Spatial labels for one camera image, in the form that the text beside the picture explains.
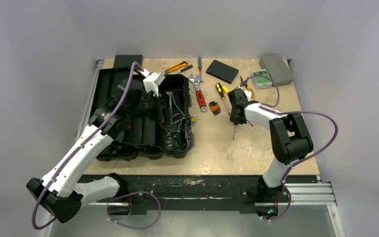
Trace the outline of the black plastic toolbox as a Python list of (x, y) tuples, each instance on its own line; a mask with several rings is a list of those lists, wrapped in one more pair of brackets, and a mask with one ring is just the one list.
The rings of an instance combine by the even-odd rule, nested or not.
[(103, 132), (113, 142), (97, 156), (99, 161), (150, 158), (184, 158), (194, 146), (189, 108), (189, 80), (166, 76), (159, 95), (146, 92), (144, 77), (136, 73), (126, 98)]

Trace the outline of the black handled pliers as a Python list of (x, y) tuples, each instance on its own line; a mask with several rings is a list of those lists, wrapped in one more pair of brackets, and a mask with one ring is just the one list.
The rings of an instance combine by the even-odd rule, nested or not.
[(159, 95), (162, 102), (168, 102), (170, 105), (170, 123), (161, 124), (157, 123), (162, 136), (165, 139), (165, 147), (168, 150), (182, 145), (184, 139), (189, 138), (188, 126), (187, 126), (187, 115), (184, 110), (181, 109), (175, 100), (174, 93), (171, 91), (166, 91)]

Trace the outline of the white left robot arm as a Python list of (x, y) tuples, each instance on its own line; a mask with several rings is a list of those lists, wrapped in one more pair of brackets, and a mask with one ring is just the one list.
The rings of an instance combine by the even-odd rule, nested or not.
[(115, 138), (138, 119), (162, 120), (160, 85), (162, 80), (126, 81), (120, 97), (109, 97), (97, 108), (80, 138), (65, 156), (42, 178), (31, 178), (26, 187), (35, 198), (31, 222), (41, 230), (55, 220), (66, 223), (85, 205), (113, 199), (121, 202), (132, 196), (128, 183), (115, 173), (80, 183), (93, 160)]

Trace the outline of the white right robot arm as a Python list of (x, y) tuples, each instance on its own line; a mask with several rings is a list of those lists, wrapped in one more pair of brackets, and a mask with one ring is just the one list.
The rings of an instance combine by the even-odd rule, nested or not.
[(274, 158), (258, 181), (257, 194), (269, 201), (281, 188), (289, 168), (311, 153), (314, 144), (302, 115), (285, 114), (248, 100), (247, 92), (235, 89), (228, 94), (231, 103), (230, 122), (236, 125), (257, 123), (268, 129)]

